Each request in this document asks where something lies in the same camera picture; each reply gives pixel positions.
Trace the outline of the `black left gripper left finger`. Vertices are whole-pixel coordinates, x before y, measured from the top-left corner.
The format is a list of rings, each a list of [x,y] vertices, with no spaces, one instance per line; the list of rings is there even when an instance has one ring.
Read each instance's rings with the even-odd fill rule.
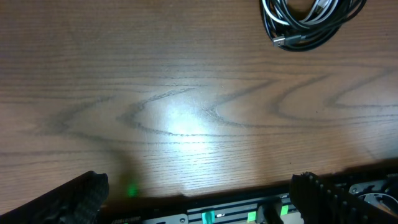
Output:
[[[92,224],[109,195],[108,176],[88,171],[1,215],[1,224]]]

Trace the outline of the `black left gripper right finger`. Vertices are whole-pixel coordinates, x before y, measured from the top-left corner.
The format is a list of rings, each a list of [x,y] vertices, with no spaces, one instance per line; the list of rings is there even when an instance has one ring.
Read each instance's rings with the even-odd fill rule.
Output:
[[[292,176],[289,197],[305,223],[397,224],[397,217],[311,172]]]

